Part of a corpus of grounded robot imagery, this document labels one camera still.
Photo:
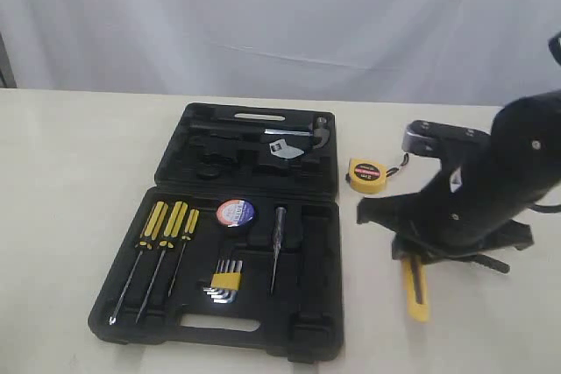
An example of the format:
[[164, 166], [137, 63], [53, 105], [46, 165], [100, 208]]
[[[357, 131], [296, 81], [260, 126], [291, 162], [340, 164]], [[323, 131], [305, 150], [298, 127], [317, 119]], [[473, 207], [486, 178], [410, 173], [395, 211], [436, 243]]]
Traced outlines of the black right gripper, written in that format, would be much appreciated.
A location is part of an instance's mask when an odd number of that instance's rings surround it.
[[411, 229], [422, 244], [395, 234], [391, 258], [431, 265], [430, 252], [449, 259], [532, 246], [530, 226], [514, 218], [534, 202], [533, 150], [480, 150], [443, 167], [418, 193], [361, 199], [356, 220]]

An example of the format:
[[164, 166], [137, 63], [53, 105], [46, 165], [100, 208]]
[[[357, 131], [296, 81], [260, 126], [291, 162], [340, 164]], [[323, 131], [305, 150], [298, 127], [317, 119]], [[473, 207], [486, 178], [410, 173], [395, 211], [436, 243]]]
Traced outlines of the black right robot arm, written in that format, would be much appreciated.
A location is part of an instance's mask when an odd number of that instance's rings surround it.
[[530, 226], [515, 217], [560, 183], [560, 94], [511, 102], [488, 133], [415, 120], [402, 148], [439, 159], [440, 170], [416, 193], [362, 199], [357, 222], [392, 230], [395, 260], [473, 262], [507, 273], [488, 252], [532, 246]]

